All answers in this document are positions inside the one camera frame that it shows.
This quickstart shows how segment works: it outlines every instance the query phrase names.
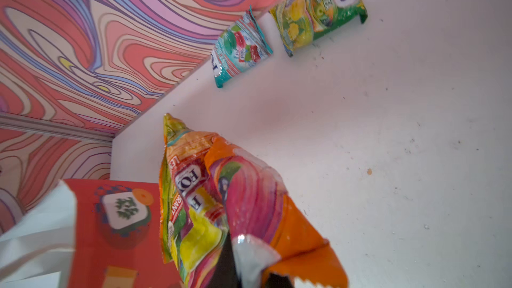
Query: psychedelic patterned wall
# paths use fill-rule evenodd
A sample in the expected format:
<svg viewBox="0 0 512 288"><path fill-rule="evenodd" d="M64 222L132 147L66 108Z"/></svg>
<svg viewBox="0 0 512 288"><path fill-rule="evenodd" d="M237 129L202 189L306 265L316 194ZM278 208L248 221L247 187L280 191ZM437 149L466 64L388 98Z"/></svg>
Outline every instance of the psychedelic patterned wall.
<svg viewBox="0 0 512 288"><path fill-rule="evenodd" d="M277 1L0 0L0 110L118 131Z"/></svg>
<svg viewBox="0 0 512 288"><path fill-rule="evenodd" d="M61 178L108 179L108 145L0 129L0 235Z"/></svg>

